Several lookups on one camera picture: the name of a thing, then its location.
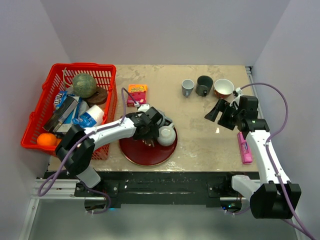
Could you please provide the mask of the black table front rail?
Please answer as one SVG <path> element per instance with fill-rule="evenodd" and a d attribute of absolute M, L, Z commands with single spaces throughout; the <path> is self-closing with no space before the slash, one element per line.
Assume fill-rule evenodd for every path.
<path fill-rule="evenodd" d="M 96 190 L 107 193 L 111 207 L 134 205 L 239 205 L 245 197 L 231 187 L 235 172 L 100 171 Z"/>

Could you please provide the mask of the red floral mug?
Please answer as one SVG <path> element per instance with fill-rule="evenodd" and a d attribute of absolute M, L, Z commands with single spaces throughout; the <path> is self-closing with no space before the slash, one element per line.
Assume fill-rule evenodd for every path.
<path fill-rule="evenodd" d="M 228 79 L 218 79 L 213 84 L 213 91 L 218 98 L 227 98 L 235 90 L 234 84 Z"/>

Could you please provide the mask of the green round melon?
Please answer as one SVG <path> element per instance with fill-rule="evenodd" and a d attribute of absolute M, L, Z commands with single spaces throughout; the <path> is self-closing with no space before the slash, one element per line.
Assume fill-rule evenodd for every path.
<path fill-rule="evenodd" d="M 72 80 L 73 92 L 81 98 L 89 98 L 97 91 L 97 83 L 93 76 L 79 73 Z"/>

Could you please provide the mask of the dark red round tray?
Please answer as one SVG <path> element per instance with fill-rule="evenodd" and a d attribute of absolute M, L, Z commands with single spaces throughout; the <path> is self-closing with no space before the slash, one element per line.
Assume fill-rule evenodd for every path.
<path fill-rule="evenodd" d="M 175 133 L 175 140 L 169 146 L 162 146 L 155 140 L 153 145 L 147 145 L 142 140 L 134 140 L 133 137 L 119 140 L 120 150 L 123 155 L 132 163 L 139 166 L 156 166 L 164 163 L 174 153 L 178 134 L 173 124 L 169 125 L 172 132 Z"/>

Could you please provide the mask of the small brown espresso cup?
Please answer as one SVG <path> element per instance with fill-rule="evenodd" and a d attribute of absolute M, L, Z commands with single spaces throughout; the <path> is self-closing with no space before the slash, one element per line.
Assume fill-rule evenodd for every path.
<path fill-rule="evenodd" d="M 142 140 L 143 143 L 149 147 L 154 147 L 155 146 L 155 139 L 154 138 L 146 138 Z"/>

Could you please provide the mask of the black carton box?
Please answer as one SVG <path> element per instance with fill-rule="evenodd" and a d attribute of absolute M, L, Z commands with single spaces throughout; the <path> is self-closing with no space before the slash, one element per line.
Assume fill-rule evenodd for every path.
<path fill-rule="evenodd" d="M 44 124 L 43 129 L 47 132 L 55 133 L 77 105 L 78 101 L 74 97 L 68 96 L 54 112 L 52 117 Z"/>

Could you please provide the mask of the red plastic basket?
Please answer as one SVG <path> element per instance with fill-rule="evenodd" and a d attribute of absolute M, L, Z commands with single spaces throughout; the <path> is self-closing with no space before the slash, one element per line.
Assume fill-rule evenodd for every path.
<path fill-rule="evenodd" d="M 116 66 L 113 64 L 98 64 L 91 62 L 56 63 L 54 64 L 42 84 L 42 93 L 36 108 L 29 115 L 29 121 L 20 142 L 26 149 L 42 151 L 55 156 L 55 146 L 40 146 L 37 138 L 44 133 L 44 124 L 54 113 L 54 99 L 56 95 L 66 89 L 65 83 L 72 83 L 74 76 L 86 73 L 94 77 L 97 86 L 107 90 L 107 100 L 102 123 L 114 121 L 118 95 L 116 87 Z"/>

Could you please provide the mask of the pink flat box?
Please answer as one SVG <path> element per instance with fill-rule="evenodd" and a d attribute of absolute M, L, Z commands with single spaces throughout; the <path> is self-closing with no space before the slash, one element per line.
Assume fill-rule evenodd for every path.
<path fill-rule="evenodd" d="M 244 165 L 252 164 L 253 157 L 252 157 L 251 149 L 247 141 L 244 139 L 244 136 L 241 132 L 237 134 L 237 140 L 238 140 L 238 146 L 239 146 L 239 152 L 240 152 L 242 164 Z"/>

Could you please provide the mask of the grey-blue round mug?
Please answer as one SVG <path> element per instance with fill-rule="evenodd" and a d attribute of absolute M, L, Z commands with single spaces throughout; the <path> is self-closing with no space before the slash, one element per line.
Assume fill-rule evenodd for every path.
<path fill-rule="evenodd" d="M 173 123 L 173 120 L 170 117 L 166 116 L 163 111 L 158 110 L 158 112 L 161 114 L 161 119 L 157 122 L 157 125 L 159 127 L 169 126 L 171 123 Z"/>

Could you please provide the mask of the orange pink sponge box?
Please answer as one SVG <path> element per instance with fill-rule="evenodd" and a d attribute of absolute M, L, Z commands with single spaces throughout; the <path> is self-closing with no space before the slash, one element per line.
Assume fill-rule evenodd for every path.
<path fill-rule="evenodd" d="M 148 86 L 146 84 L 129 84 L 127 90 L 133 97 L 133 99 L 130 96 L 127 97 L 126 105 L 128 107 L 134 107 L 135 102 L 140 105 L 147 103 Z"/>

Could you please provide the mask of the dark grey mug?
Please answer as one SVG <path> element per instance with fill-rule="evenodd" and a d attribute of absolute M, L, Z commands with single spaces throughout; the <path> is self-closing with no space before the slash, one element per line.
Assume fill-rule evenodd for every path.
<path fill-rule="evenodd" d="M 210 93 L 213 83 L 214 81 L 210 76 L 199 76 L 196 83 L 196 94 L 201 97 L 206 97 Z"/>

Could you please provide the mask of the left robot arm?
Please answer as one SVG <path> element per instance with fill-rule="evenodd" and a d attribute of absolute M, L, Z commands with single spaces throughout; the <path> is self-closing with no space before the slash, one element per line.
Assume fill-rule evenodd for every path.
<path fill-rule="evenodd" d="M 82 128 L 76 124 L 62 138 L 55 154 L 70 175 L 86 185 L 88 193 L 99 196 L 104 190 L 104 184 L 90 166 L 93 153 L 121 139 L 154 140 L 159 136 L 159 128 L 165 120 L 165 114 L 152 106 L 100 126 Z"/>

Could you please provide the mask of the white speckled mug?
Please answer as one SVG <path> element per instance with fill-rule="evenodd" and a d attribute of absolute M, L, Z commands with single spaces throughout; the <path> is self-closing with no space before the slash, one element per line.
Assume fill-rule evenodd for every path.
<path fill-rule="evenodd" d="M 157 138 L 157 142 L 161 146 L 168 147 L 174 143 L 177 136 L 174 128 L 174 123 L 159 128 L 159 136 Z"/>

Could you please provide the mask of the white blue paper cup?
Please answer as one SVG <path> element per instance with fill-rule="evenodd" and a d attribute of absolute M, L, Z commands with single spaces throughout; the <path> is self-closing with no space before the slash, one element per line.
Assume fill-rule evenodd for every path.
<path fill-rule="evenodd" d="M 81 128 L 91 128 L 102 124 L 104 111 L 97 105 L 93 105 L 78 118 L 72 119 L 74 125 Z"/>

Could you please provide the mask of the small grey mug white inside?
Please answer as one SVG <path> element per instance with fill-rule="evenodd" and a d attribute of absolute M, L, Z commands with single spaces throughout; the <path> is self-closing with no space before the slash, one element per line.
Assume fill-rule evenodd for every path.
<path fill-rule="evenodd" d="M 185 79 L 181 83 L 181 91 L 182 95 L 186 98 L 188 98 L 193 89 L 194 89 L 195 83 L 191 79 Z"/>

